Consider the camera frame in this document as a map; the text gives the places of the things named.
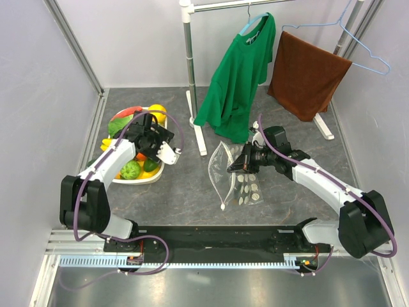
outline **white wall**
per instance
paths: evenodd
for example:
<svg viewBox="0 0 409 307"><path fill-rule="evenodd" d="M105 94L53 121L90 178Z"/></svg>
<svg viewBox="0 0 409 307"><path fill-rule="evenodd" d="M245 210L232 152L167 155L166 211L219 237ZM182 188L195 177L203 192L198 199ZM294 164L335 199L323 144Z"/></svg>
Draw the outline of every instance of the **white wall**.
<svg viewBox="0 0 409 307"><path fill-rule="evenodd" d="M392 66L386 77L352 66L335 94L341 128L364 189L387 202L399 246L394 263L409 290L409 2L385 1L363 42ZM363 48L351 58L381 68Z"/></svg>
<svg viewBox="0 0 409 307"><path fill-rule="evenodd" d="M194 4L212 2L217 1L193 1ZM277 24L277 48L283 24L333 22L339 18L347 2L295 0L252 6L251 14L252 17L267 11L273 14ZM126 88L188 84L178 0L58 0L58 3L104 86ZM369 0L364 4L362 13L368 4ZM247 18L247 8L202 12L192 16L198 85L209 84ZM338 26L287 31L297 32L300 38L331 52L341 35Z"/></svg>
<svg viewBox="0 0 409 307"><path fill-rule="evenodd" d="M0 3L0 300L20 307L98 100L43 1Z"/></svg>

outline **brown towel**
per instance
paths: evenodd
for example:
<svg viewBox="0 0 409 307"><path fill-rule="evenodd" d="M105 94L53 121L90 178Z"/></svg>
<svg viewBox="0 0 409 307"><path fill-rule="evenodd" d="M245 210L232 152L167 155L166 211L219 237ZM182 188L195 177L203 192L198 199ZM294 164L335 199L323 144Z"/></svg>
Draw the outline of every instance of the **brown towel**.
<svg viewBox="0 0 409 307"><path fill-rule="evenodd" d="M268 94L300 120L326 112L352 62L283 31Z"/></svg>

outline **clothes rack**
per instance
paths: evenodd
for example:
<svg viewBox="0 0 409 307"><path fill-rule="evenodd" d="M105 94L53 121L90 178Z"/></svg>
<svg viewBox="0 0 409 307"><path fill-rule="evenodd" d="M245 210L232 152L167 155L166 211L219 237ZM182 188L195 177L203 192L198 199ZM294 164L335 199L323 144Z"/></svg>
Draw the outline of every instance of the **clothes rack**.
<svg viewBox="0 0 409 307"><path fill-rule="evenodd" d="M194 132L196 135L197 145L199 147L200 155L207 155L207 149L205 144L205 139L203 137L203 132L200 126L194 125L194 119L197 116L197 96L196 96L196 84L195 84L195 77L194 77L194 64L193 64L193 51L192 51L192 33L190 30L190 15L199 12L207 12L212 10L222 10L225 8L239 8L243 6L249 5L259 5L259 4L268 4L268 3L280 3L280 2L288 2L294 0L255 0L255 1L230 1L230 2L223 2L223 3L211 3L211 4L202 4L202 5L194 5L192 4L191 0L180 0L179 5L181 7L181 18L183 22L183 30L185 33L185 46L186 46L186 59L187 59L187 72L189 77L189 89L186 91L186 98L187 103L189 105L190 111L190 126L194 128ZM362 7L362 3L364 0L357 0L353 11L347 21L346 29L350 30L352 24L354 23L355 19L357 18L358 12ZM342 48L343 42L345 41L346 33L343 33L338 41L334 54L338 54ZM330 132L329 128L321 118L321 116L317 113L314 118L314 122L323 134L326 139L333 139L334 135Z"/></svg>

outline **green t-shirt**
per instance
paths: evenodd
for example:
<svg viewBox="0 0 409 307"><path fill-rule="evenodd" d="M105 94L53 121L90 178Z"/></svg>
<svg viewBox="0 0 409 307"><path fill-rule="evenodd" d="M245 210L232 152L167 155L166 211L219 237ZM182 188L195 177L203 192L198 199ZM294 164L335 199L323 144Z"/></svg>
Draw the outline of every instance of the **green t-shirt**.
<svg viewBox="0 0 409 307"><path fill-rule="evenodd" d="M257 86L267 79L274 38L275 21L271 14L263 17L248 35L236 35L212 77L195 125L208 122L215 133L234 143L247 141L252 101Z"/></svg>

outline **green fruit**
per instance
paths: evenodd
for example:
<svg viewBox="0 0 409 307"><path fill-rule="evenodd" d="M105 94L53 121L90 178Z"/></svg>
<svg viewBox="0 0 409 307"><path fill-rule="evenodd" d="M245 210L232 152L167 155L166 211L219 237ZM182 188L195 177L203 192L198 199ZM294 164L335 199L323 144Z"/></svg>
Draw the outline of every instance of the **green fruit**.
<svg viewBox="0 0 409 307"><path fill-rule="evenodd" d="M133 114L124 118L115 118L108 123L108 134L110 137L114 137L119 131L121 131L128 122L134 117Z"/></svg>
<svg viewBox="0 0 409 307"><path fill-rule="evenodd" d="M158 165L159 164L157 164L156 162L152 161L151 159L148 159L143 164L143 170L148 172L153 171L158 167Z"/></svg>
<svg viewBox="0 0 409 307"><path fill-rule="evenodd" d="M121 176L126 180L135 180L141 174L141 166L135 160L131 160L121 169Z"/></svg>

